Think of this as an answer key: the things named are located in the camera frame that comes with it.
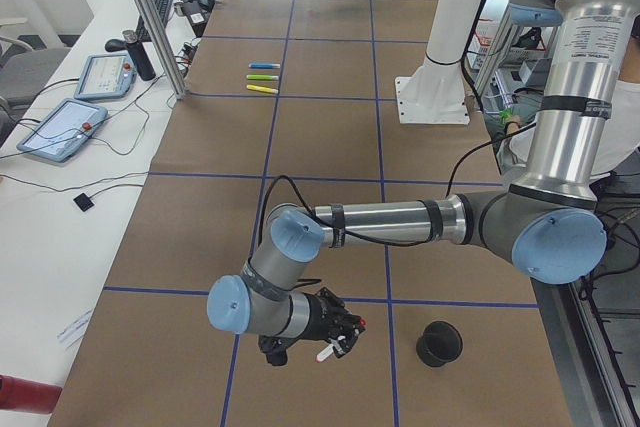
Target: white table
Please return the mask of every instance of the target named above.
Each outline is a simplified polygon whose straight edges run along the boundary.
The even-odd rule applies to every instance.
[[[109,0],[56,71],[50,83],[79,77],[87,56],[104,53],[109,38],[134,29],[138,12],[133,0]],[[174,52],[193,39],[186,19],[173,16],[167,35]],[[162,66],[150,43],[147,52],[156,73]],[[120,110],[149,86],[139,78],[122,100],[103,102]],[[72,97],[75,84],[63,84],[43,93],[25,117],[43,118],[60,100]],[[160,79],[138,102],[149,112],[144,136],[127,156],[90,141],[64,164],[52,165],[21,155],[0,159],[0,174],[56,188],[87,184],[105,177],[146,172],[160,143],[175,98],[166,78]],[[135,106],[108,121],[96,137],[120,151],[134,143],[145,120]],[[18,126],[0,156],[16,152],[28,131]],[[4,179],[0,183],[0,373],[39,382],[64,385],[80,342],[68,349],[57,334],[92,309],[111,268],[140,188],[112,189],[95,198],[95,206],[81,212],[73,203],[80,192],[88,195],[117,183],[144,183],[131,177],[80,191],[51,193]],[[44,426],[49,416],[0,411],[1,427]]]

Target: blue framed tablet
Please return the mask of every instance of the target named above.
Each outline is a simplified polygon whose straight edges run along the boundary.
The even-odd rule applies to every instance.
[[[82,69],[74,97],[90,102],[120,99],[127,95],[135,77],[127,53],[91,55]]]
[[[17,149],[53,162],[64,162],[91,138],[107,119],[107,109],[77,99],[64,99]]]

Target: keyboard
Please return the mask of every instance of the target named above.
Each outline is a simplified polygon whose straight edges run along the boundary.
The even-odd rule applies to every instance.
[[[169,23],[169,17],[171,16],[171,9],[173,9],[173,0],[153,0],[160,15],[160,20],[163,26],[167,26]],[[144,25],[142,17],[138,17],[138,26],[136,27],[136,36],[141,42],[151,42],[149,31]]]

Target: blue marker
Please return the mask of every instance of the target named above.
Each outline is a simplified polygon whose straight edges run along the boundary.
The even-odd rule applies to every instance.
[[[279,69],[280,64],[261,64],[259,62],[249,64],[250,69]]]

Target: chair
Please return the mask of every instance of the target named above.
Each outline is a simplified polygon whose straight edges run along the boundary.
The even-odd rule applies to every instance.
[[[26,21],[24,17],[0,19],[0,28]],[[1,34],[0,41],[24,50],[23,53],[9,57],[4,65],[0,61],[0,111],[8,114],[0,115],[0,145],[2,145],[15,126],[14,120],[22,117],[22,111],[28,109],[33,103],[71,49],[65,47],[34,50],[26,42]]]

